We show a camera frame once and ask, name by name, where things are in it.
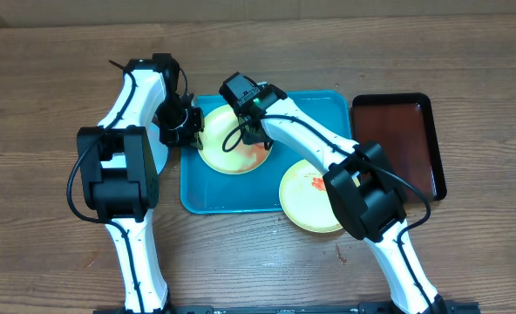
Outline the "light blue plate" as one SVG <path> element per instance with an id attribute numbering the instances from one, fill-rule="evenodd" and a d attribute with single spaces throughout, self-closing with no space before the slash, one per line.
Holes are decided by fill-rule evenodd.
<path id="1" fill-rule="evenodd" d="M 160 129 L 152 122 L 147 128 L 147 136 L 149 139 L 150 148 L 152 150 L 157 174 L 161 174 L 166 166 L 166 161 L 168 158 L 168 147 L 160 142 Z"/>

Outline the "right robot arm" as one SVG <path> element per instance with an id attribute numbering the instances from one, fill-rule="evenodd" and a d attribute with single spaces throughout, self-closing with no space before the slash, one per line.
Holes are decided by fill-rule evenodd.
<path id="1" fill-rule="evenodd" d="M 405 192 L 420 192 L 395 175 L 379 144 L 361 145 L 331 132 L 277 86 L 259 85 L 239 72 L 222 83 L 219 93 L 238 118 L 244 143 L 281 142 L 320 172 L 335 218 L 352 237 L 368 243 L 399 311 L 447 311 L 409 236 Z"/>

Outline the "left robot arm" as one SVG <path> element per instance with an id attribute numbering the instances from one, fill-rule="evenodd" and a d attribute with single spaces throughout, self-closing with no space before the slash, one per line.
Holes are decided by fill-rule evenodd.
<path id="1" fill-rule="evenodd" d="M 203 147 L 204 114 L 193 94 L 178 93 L 186 77 L 169 53 L 131 59 L 121 66 L 124 84 L 110 112 L 78 130 L 78 159 L 66 186 L 72 203 L 75 177 L 82 182 L 92 223 L 105 225 L 125 286 L 122 313 L 173 313 L 153 235 L 159 175 L 172 147 Z"/>

